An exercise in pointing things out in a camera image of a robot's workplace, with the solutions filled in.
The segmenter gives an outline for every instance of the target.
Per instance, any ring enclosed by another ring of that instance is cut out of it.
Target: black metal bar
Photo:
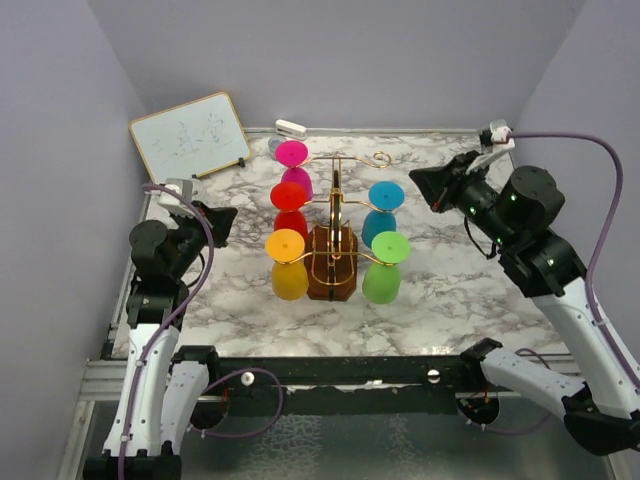
[[[247,396],[231,395],[229,416],[270,417],[276,411],[277,391],[266,386],[254,387]],[[199,407],[220,410],[217,403],[206,402]],[[341,390],[335,387],[315,387],[285,393],[282,415],[372,415],[427,412],[456,413],[455,394],[433,393],[420,386],[377,389]]]
[[[470,391],[482,388],[457,355],[402,357],[231,357],[220,358],[220,374],[259,367],[274,373],[283,385],[364,385],[381,380],[385,384],[425,385],[430,392]],[[437,383],[427,379],[429,370],[440,374]],[[255,385],[271,380],[256,375]],[[239,380],[229,382],[239,387]]]

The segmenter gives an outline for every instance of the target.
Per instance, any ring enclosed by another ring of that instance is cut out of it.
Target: table
[[[382,170],[345,162],[343,189],[348,199],[366,200],[377,181],[400,184],[406,200],[396,214],[398,231],[409,238],[412,253],[400,266],[403,284],[389,305],[371,304],[362,295],[364,259],[358,264],[358,289],[347,302],[277,298],[270,284],[273,263],[264,244],[277,214],[269,194],[284,167],[269,154],[269,136],[249,136],[254,156],[246,168],[228,168],[203,179],[209,206],[234,206],[239,213],[229,246],[216,250],[212,273],[188,307],[178,346],[215,345],[222,356],[447,355],[488,336],[510,348],[566,352],[551,324],[522,297],[497,260],[485,260],[471,244],[462,215],[431,213],[407,175],[411,169],[443,165],[458,153],[478,148],[476,135],[310,136],[305,143],[314,156],[370,157],[378,150],[391,155],[392,166]],[[308,171],[315,195],[325,198],[331,185],[330,162],[312,162]],[[510,158],[503,157],[492,167],[489,183],[503,185],[512,171]],[[368,212],[367,207],[348,205],[343,215],[359,234]],[[324,222],[329,215],[325,205],[309,205],[304,213],[308,220]],[[155,200],[144,217],[171,222]],[[489,251],[486,237],[475,228],[472,232]],[[186,281],[199,269],[199,262],[194,262]],[[112,358],[126,357],[123,304],[119,324]]]

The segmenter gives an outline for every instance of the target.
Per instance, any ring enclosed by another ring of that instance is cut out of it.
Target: whiteboard stand
[[[251,156],[238,115],[223,92],[133,120],[129,131],[153,183],[244,167]]]

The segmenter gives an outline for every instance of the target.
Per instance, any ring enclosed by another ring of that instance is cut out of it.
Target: purple wall
[[[515,121],[583,0],[88,0],[148,110],[227,91],[246,126]]]
[[[618,215],[595,275],[596,291],[631,352],[640,358],[640,2],[588,0],[529,100],[519,130],[577,130],[616,148],[625,169]],[[516,161],[549,169],[567,196],[554,228],[588,260],[611,199],[606,152],[571,141],[521,140]],[[634,454],[640,478],[640,455]]]
[[[82,0],[2,2],[0,65],[0,476],[46,480],[124,272],[144,110]]]

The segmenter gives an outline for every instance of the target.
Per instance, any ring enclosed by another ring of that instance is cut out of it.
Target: purple cable
[[[609,233],[609,229],[611,228],[611,222],[613,221],[613,217],[616,214],[616,209],[618,208],[618,203],[620,203],[620,196],[622,195],[622,179],[624,174],[622,172],[622,162],[620,161],[620,157],[614,148],[605,140],[598,138],[593,135],[582,134],[582,133],[571,133],[571,132],[512,132],[510,134],[511,138],[570,138],[577,140],[586,140],[589,142],[597,143],[602,148],[604,148],[607,153],[611,156],[613,160],[613,165],[616,169],[616,186],[613,192],[613,198],[611,199],[611,205],[609,206],[609,212],[607,213],[607,217],[604,220],[604,224],[602,226],[602,230],[600,231],[600,236],[598,237],[598,241],[596,242],[596,247],[593,250],[593,254],[591,255],[591,260],[589,261],[589,266],[587,267],[587,278],[585,280],[586,284],[586,294],[587,301],[589,302],[589,308],[593,312],[593,316],[596,319],[596,324],[600,331],[602,332],[602,336],[605,338],[609,347],[613,351],[613,354],[622,365],[623,370],[634,384],[636,389],[640,389],[640,378],[636,375],[636,372],[633,366],[627,361],[624,353],[618,346],[615,338],[611,334],[609,327],[606,323],[604,323],[604,319],[600,314],[600,309],[598,308],[598,304],[596,302],[596,296],[593,290],[593,275],[596,270],[596,263],[598,262],[598,258],[600,257],[600,253],[602,251],[602,247],[607,238],[607,234]]]
[[[204,233],[207,237],[207,245],[209,246],[209,255],[207,258],[207,264],[205,265],[204,270],[202,271],[200,280],[198,281],[198,283],[196,283],[196,285],[193,287],[191,292],[189,292],[189,295],[187,296],[187,298],[185,298],[184,301],[180,305],[178,305],[178,307],[173,312],[171,312],[169,316],[160,324],[160,326],[158,327],[158,330],[156,330],[156,332],[151,336],[147,344],[142,349],[142,353],[140,354],[140,361],[144,365],[144,362],[147,359],[149,352],[153,348],[153,344],[158,339],[162,331],[165,330],[169,325],[171,325],[171,322],[173,322],[175,318],[185,308],[187,308],[187,305],[189,304],[189,302],[193,300],[193,297],[196,296],[196,294],[200,291],[200,289],[204,285],[204,282],[207,280],[207,277],[209,276],[209,272],[211,271],[211,267],[213,266],[214,243],[213,243],[213,236],[211,235],[211,230],[210,230],[211,227],[209,226],[207,220],[202,216],[202,214],[198,211],[198,209],[195,208],[193,205],[191,205],[182,195],[179,195],[173,190],[170,190],[160,185],[145,184],[142,186],[142,189],[145,192],[157,190],[157,191],[167,193],[172,197],[174,197],[175,199],[177,199],[182,204],[184,204],[191,211],[191,213],[193,213],[195,218],[202,224],[202,227],[204,228]],[[131,417],[133,416],[133,407],[135,405],[136,394],[138,392],[138,384],[140,383],[140,375],[142,375],[143,368],[144,368],[143,366],[136,367],[136,369],[133,372],[133,378],[131,379],[131,390],[129,391],[129,400],[127,402],[127,407],[125,409],[124,424],[122,426],[122,436],[126,438],[129,438]],[[124,441],[120,444],[120,451],[118,453],[118,480],[125,480],[124,461],[125,461],[126,453],[127,453],[127,442]]]
[[[204,433],[205,435],[209,436],[209,437],[216,437],[216,438],[226,438],[226,439],[241,439],[241,438],[250,438],[250,437],[255,437],[256,435],[260,435],[261,433],[265,432],[266,430],[268,430],[269,428],[271,428],[271,426],[273,426],[274,423],[276,423],[276,421],[278,420],[278,418],[280,418],[280,413],[282,413],[282,406],[284,405],[284,395],[282,393],[282,385],[280,384],[280,380],[278,380],[278,377],[276,377],[273,373],[271,373],[269,370],[265,370],[264,368],[245,368],[243,370],[237,370],[235,372],[231,372],[227,375],[225,375],[222,378],[219,378],[218,380],[216,380],[215,382],[213,382],[211,385],[209,385],[207,388],[204,389],[204,391],[202,393],[206,393],[209,390],[213,390],[214,388],[216,388],[218,385],[223,384],[224,382],[230,380],[233,377],[237,377],[238,375],[242,375],[243,373],[246,372],[251,372],[251,373],[263,373],[265,375],[267,375],[268,377],[271,378],[271,380],[273,380],[273,383],[275,384],[275,386],[278,388],[278,407],[276,408],[276,413],[273,415],[273,417],[271,417],[271,419],[264,424],[262,427],[253,430],[251,432],[245,432],[245,433],[218,433],[218,432],[212,432],[209,430],[200,430],[199,428],[194,427],[193,425],[190,426],[190,428],[198,433]]]
[[[547,363],[547,361],[542,357],[542,355],[540,355],[538,352],[531,350],[530,348],[519,348],[518,350],[516,350],[516,355],[520,355],[522,353],[529,353],[531,355],[533,355],[534,357],[536,357],[538,360],[540,360],[540,363],[542,363],[545,367],[547,367],[547,369],[551,370],[551,367],[549,366],[549,364]],[[544,428],[550,421],[551,418],[553,417],[553,415],[551,415],[550,413],[547,413],[544,417],[542,417],[542,419],[530,426],[530,427],[525,427],[525,428],[521,428],[519,430],[504,430],[502,428],[497,428],[497,427],[492,427],[492,426],[485,426],[484,428],[482,427],[482,425],[479,425],[475,422],[472,422],[471,420],[469,420],[467,417],[464,416],[464,414],[460,411],[458,411],[458,413],[469,422],[470,425],[473,425],[474,427],[478,427],[481,428],[484,432],[489,432],[489,433],[495,433],[496,435],[506,435],[506,436],[511,436],[511,437],[516,437],[516,436],[522,436],[522,435],[530,435],[532,433],[536,433],[540,430],[542,430],[542,428]]]

